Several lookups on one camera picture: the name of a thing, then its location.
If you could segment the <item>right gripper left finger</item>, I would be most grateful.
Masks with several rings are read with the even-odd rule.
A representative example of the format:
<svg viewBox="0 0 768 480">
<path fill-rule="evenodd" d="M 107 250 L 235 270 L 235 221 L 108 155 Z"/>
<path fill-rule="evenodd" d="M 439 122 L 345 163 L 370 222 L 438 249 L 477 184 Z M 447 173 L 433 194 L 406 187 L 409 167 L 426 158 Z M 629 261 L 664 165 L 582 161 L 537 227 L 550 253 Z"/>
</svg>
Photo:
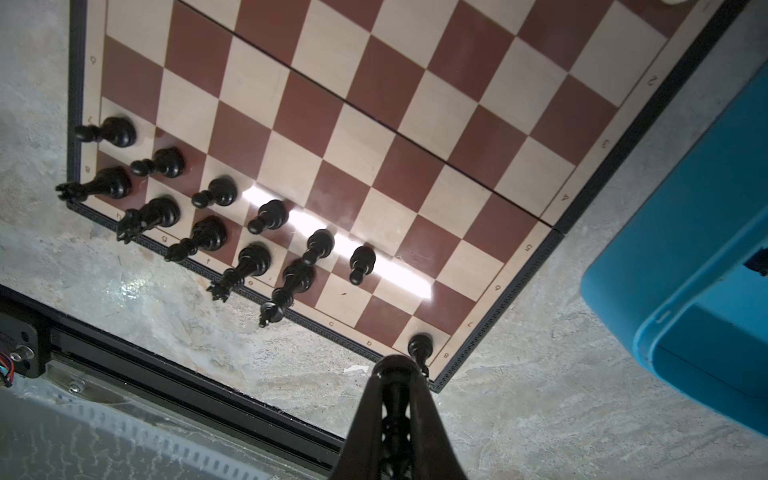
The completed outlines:
<svg viewBox="0 0 768 480">
<path fill-rule="evenodd" d="M 373 368 L 353 418 L 339 459 L 329 479 L 380 479 L 383 441 L 383 372 L 395 356 L 387 356 Z"/>
</svg>

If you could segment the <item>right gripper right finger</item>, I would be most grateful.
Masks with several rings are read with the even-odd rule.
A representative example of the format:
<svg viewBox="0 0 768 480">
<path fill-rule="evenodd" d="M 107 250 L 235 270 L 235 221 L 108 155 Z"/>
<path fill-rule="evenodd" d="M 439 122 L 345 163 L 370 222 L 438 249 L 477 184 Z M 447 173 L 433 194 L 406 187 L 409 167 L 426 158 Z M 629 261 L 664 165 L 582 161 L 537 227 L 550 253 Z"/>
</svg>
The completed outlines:
<svg viewBox="0 0 768 480">
<path fill-rule="evenodd" d="M 464 479 L 457 457 L 416 363 L 404 356 L 392 361 L 392 383 L 409 389 L 410 445 L 412 463 L 406 475 L 412 479 Z"/>
</svg>

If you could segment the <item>black piece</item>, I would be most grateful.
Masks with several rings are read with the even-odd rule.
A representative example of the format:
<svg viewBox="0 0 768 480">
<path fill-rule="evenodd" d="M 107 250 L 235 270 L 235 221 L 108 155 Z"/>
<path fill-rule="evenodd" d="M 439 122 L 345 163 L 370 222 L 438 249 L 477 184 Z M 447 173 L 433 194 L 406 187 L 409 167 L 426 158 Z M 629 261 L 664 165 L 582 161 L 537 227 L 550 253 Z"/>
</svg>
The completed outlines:
<svg viewBox="0 0 768 480">
<path fill-rule="evenodd" d="M 383 392 L 386 417 L 382 421 L 382 470 L 392 479 L 405 479 L 412 463 L 410 445 L 409 389 L 403 383 L 391 383 Z"/>
</svg>

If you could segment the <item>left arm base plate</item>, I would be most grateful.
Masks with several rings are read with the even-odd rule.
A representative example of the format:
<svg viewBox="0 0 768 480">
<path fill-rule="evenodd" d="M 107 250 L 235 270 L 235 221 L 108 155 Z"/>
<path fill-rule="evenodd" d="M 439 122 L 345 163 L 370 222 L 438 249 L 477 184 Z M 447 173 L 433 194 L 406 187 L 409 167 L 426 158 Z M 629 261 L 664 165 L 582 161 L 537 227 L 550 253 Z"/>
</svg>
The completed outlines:
<svg viewBox="0 0 768 480">
<path fill-rule="evenodd" d="M 20 310 L 1 312 L 1 385 L 16 377 L 38 378 L 50 360 L 50 333 L 40 315 Z"/>
</svg>

